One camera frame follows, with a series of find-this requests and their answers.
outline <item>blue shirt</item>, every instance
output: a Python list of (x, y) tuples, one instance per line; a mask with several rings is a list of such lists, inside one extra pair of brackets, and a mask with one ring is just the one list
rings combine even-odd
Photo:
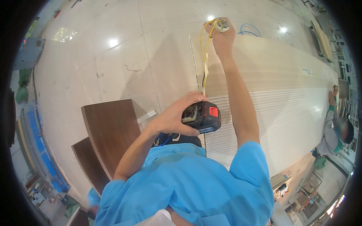
[(94, 188), (91, 188), (88, 192), (88, 201), (89, 201), (89, 206), (96, 206), (99, 205), (101, 202), (101, 198), (94, 190)]
[(170, 205), (196, 226), (263, 226), (274, 196), (260, 144), (247, 142), (228, 171), (193, 144), (151, 148), (142, 168), (126, 182), (109, 182), (95, 226), (139, 223)]

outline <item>gray shirt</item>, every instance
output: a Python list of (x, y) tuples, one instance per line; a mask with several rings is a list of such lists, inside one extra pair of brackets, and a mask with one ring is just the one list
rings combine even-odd
[(334, 155), (334, 150), (338, 146), (339, 138), (333, 129), (333, 113), (334, 111), (329, 108), (327, 112), (327, 118), (325, 120), (324, 136), (322, 141), (316, 146), (317, 152), (321, 155)]

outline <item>white tape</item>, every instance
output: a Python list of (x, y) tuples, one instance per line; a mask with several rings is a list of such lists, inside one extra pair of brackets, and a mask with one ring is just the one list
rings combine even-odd
[(139, 118), (137, 119), (137, 122), (138, 122), (138, 124), (140, 124), (140, 123), (143, 122), (144, 120), (149, 119), (149, 118), (151, 118), (152, 116), (154, 116), (154, 115), (156, 115), (156, 114), (157, 114), (157, 112), (156, 112), (155, 110), (152, 110), (152, 111), (150, 111), (149, 113), (147, 113), (147, 114), (139, 117)]

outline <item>label sticker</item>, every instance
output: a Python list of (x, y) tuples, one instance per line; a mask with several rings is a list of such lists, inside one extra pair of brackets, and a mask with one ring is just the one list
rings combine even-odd
[(312, 76), (312, 71), (309, 70), (309, 69), (306, 68), (306, 67), (302, 67), (302, 73), (303, 73), (304, 75)]
[(208, 128), (205, 128), (205, 129), (199, 129), (200, 134), (201, 133), (211, 132), (211, 131), (214, 131), (214, 128), (208, 127)]

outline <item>cap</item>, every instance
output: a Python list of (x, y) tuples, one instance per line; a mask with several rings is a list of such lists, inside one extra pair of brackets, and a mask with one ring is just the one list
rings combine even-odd
[(354, 136), (354, 127), (353, 127), (352, 123), (349, 120), (347, 121), (347, 123), (348, 123), (348, 135), (344, 139), (344, 141), (347, 144), (350, 144), (352, 142), (353, 136)]

